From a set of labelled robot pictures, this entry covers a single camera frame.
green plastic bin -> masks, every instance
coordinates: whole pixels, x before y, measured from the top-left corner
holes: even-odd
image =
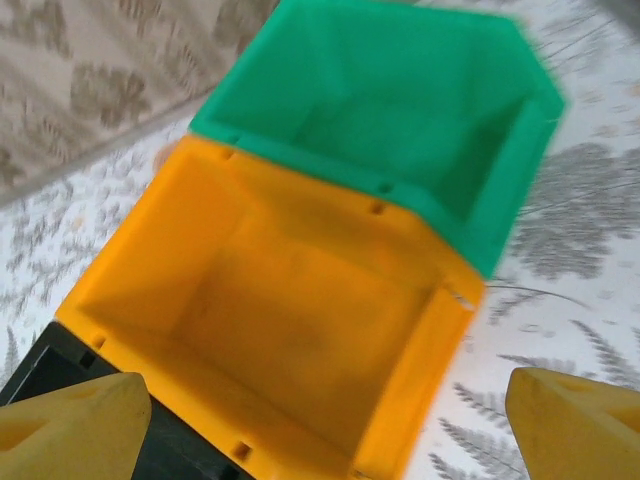
[[[191,130],[412,209],[490,277],[563,108],[509,19],[282,0]]]

beige floral carpet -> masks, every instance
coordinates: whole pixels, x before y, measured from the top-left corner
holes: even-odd
[[[276,1],[0,0],[0,204],[195,109]]]

stacked bins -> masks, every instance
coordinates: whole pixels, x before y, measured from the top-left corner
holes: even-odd
[[[283,0],[57,318],[258,480],[399,480],[561,110],[507,20]]]

yellow plastic bin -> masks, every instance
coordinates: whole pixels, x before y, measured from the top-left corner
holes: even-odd
[[[483,289],[413,213],[185,137],[57,318],[258,480],[390,480]]]

floor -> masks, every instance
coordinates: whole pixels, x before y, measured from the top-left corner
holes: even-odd
[[[424,3],[518,17],[571,103],[406,477],[525,480],[503,406],[514,367],[640,390],[640,42],[588,0]],[[1,211],[0,384],[144,191],[154,153],[187,124]]]

